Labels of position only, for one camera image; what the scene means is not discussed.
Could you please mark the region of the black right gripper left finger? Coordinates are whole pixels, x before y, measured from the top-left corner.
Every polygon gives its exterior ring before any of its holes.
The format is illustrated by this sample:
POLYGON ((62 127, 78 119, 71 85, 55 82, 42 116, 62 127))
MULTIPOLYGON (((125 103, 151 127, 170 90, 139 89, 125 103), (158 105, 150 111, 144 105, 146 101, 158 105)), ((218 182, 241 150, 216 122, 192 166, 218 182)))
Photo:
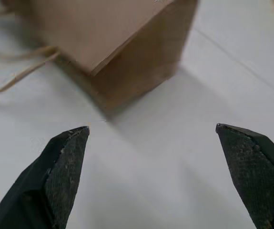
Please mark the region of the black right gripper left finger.
POLYGON ((66 229, 89 135, 81 126, 48 142, 0 202, 0 229, 66 229))

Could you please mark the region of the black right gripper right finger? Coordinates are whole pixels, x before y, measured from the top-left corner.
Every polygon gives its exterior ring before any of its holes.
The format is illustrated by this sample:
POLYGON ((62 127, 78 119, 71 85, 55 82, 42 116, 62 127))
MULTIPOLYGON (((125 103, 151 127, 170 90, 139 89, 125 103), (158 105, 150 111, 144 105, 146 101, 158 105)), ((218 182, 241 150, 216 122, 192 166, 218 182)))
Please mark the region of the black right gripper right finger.
POLYGON ((249 129, 217 124, 233 184, 257 229, 274 229, 274 143, 249 129))

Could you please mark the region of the brown paper bag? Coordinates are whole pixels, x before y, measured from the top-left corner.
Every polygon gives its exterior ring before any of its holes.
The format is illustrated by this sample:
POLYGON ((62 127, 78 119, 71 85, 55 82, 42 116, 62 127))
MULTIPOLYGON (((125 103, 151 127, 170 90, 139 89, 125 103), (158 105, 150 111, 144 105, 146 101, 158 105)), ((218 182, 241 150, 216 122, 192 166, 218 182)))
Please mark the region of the brown paper bag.
POLYGON ((1 60, 45 55, 106 114, 176 72, 198 0, 0 0, 41 46, 1 60))

